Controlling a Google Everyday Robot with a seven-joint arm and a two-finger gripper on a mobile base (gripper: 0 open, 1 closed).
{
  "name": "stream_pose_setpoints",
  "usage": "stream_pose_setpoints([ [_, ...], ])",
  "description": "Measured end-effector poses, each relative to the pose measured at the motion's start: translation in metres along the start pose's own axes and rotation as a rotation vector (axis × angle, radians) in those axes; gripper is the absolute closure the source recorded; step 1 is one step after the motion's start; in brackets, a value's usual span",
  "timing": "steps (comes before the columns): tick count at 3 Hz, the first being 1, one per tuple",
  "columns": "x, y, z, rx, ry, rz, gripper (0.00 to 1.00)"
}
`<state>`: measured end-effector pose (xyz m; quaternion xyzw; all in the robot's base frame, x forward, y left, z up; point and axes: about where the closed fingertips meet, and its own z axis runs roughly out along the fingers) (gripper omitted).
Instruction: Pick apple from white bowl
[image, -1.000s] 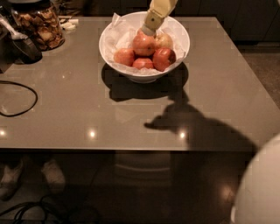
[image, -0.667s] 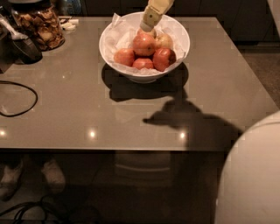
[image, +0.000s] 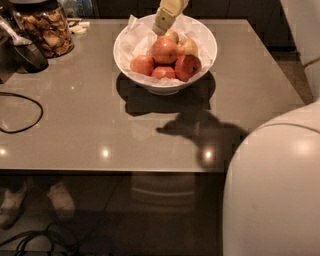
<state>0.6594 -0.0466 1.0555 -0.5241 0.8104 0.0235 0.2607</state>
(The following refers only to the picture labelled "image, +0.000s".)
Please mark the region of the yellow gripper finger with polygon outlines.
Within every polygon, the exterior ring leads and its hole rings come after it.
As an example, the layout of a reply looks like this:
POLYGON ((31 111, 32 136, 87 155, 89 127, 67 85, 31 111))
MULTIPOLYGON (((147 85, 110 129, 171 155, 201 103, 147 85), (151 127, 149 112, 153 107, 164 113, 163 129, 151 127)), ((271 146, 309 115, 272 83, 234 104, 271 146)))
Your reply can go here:
POLYGON ((159 36, 164 35, 183 13, 189 0, 161 0, 155 14, 152 30, 159 36))

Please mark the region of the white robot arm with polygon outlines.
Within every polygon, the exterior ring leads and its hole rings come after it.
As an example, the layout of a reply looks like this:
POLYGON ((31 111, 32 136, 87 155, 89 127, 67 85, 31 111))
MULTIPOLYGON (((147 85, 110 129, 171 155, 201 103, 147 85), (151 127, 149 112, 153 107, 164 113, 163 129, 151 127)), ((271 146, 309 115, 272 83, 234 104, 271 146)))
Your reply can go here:
POLYGON ((320 1, 280 2, 314 102, 260 125, 238 147, 206 256, 320 256, 320 1))

